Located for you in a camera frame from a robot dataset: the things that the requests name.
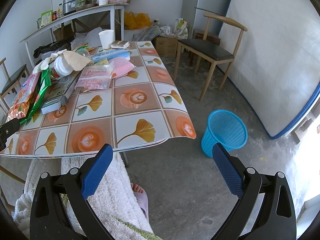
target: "gray floor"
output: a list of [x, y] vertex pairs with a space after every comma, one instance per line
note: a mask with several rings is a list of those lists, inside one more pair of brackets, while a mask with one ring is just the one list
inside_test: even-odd
[[[173, 74], [174, 58], [163, 58]], [[197, 137], [169, 139], [152, 148], [127, 152], [131, 180], [140, 184], [149, 199], [150, 224], [162, 239], [210, 239], [232, 210], [237, 197], [226, 186], [214, 161], [200, 148], [208, 115], [216, 109], [227, 109], [237, 114], [248, 130], [244, 147], [231, 152], [260, 173], [274, 175], [284, 171], [292, 192], [296, 213], [301, 209], [309, 185], [319, 185], [320, 157], [315, 148], [318, 134], [308, 136], [299, 146], [293, 138], [283, 136], [270, 140], [257, 117], [229, 81], [223, 89], [217, 87], [222, 74], [216, 70], [202, 102], [198, 101], [209, 63], [202, 61], [197, 74], [188, 65], [188, 54], [183, 53], [178, 78], [175, 82], [194, 124]], [[0, 158], [0, 165], [26, 178], [30, 160]], [[23, 185], [0, 172], [0, 185], [8, 202], [15, 204]], [[244, 232], [257, 215], [255, 207]]]

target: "pink cloth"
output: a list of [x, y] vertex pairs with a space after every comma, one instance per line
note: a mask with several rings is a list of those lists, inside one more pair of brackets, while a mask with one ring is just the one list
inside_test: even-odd
[[121, 77], [123, 75], [126, 75], [129, 71], [131, 71], [134, 68], [134, 65], [124, 59], [123, 57], [116, 57], [111, 60], [109, 60], [109, 63], [114, 63], [114, 75], [112, 78]]

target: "white mattress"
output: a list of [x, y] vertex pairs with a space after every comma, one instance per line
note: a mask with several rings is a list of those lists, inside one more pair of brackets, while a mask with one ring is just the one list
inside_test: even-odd
[[[320, 17], [309, 0], [231, 0], [227, 17], [248, 28], [229, 78], [275, 137], [319, 84]], [[220, 46], [232, 52], [239, 31], [223, 24]]]

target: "white towel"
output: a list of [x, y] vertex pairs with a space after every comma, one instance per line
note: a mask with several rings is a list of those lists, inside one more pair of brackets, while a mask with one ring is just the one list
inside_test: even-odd
[[[61, 174], [67, 173], [73, 167], [80, 167], [88, 157], [62, 158]], [[56, 160], [35, 159], [31, 162], [23, 195], [17, 200], [13, 220], [19, 229], [30, 239], [29, 225], [33, 196], [39, 177], [47, 171], [52, 171]], [[118, 219], [128, 222], [144, 231], [152, 232], [150, 224], [140, 209], [130, 186], [130, 179], [119, 153], [114, 153], [113, 160], [103, 176], [94, 195], [88, 201], [96, 215], [116, 240], [136, 239], [145, 240], [141, 234], [131, 230]], [[84, 234], [70, 203], [66, 204], [67, 214], [74, 230]]]

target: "white refrigerator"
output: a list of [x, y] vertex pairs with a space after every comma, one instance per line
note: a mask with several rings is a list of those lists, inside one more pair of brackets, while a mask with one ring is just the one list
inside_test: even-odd
[[[188, 23], [189, 37], [192, 36], [193, 29], [204, 30], [207, 18], [204, 13], [214, 13], [225, 16], [230, 0], [183, 0], [181, 18]], [[209, 32], [219, 34], [222, 23], [211, 20]]]

